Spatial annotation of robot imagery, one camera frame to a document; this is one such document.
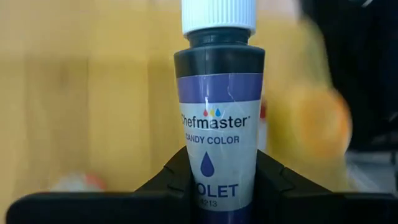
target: chefmaster logo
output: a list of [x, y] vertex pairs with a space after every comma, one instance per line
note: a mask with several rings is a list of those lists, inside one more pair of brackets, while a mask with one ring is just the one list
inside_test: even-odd
[[181, 114], [182, 124], [189, 128], [199, 129], [224, 129], [224, 128], [242, 128], [245, 127], [250, 116], [235, 118], [225, 116], [225, 112], [221, 113], [220, 109], [210, 109], [203, 111], [203, 117], [186, 116]]

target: blurred yellow object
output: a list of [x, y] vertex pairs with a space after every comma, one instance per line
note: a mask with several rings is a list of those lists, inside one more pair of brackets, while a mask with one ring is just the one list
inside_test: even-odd
[[[74, 172], [98, 174], [108, 190], [134, 190], [185, 144], [173, 61], [188, 47], [178, 0], [0, 5], [0, 211]], [[307, 175], [316, 159], [290, 156], [321, 146], [323, 141], [308, 139], [329, 125], [307, 126], [308, 116], [300, 115], [316, 114], [304, 105], [323, 101], [319, 91], [331, 89], [322, 40], [308, 23], [261, 15], [251, 43], [267, 51], [271, 154], [315, 181], [341, 182], [341, 157], [336, 169], [310, 166]], [[294, 106], [300, 91], [319, 98], [304, 97], [308, 103]], [[333, 114], [333, 103], [325, 100], [325, 106]], [[302, 142], [286, 141], [295, 134]], [[331, 170], [339, 174], [331, 176]]]

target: white bottle cap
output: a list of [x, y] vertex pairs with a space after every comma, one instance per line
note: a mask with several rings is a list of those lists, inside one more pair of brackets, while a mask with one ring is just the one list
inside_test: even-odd
[[182, 32], [237, 27], [256, 32], [256, 0], [181, 0]]

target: wooden surface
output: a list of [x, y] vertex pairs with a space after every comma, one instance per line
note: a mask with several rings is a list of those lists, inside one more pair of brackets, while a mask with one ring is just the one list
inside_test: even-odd
[[[134, 190], [183, 146], [172, 57], [188, 43], [173, 3], [0, 0], [0, 211], [71, 172]], [[304, 69], [260, 21], [266, 75]]]

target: colored dots logo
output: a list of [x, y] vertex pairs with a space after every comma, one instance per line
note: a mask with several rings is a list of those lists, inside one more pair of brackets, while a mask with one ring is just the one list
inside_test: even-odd
[[221, 111], [220, 109], [217, 109], [216, 111], [214, 111], [214, 109], [209, 110], [209, 112], [205, 109], [203, 111], [203, 115], [204, 116], [221, 116]]
[[205, 153], [200, 165], [200, 171], [205, 177], [211, 177], [214, 174], [214, 166], [211, 163], [210, 156]]

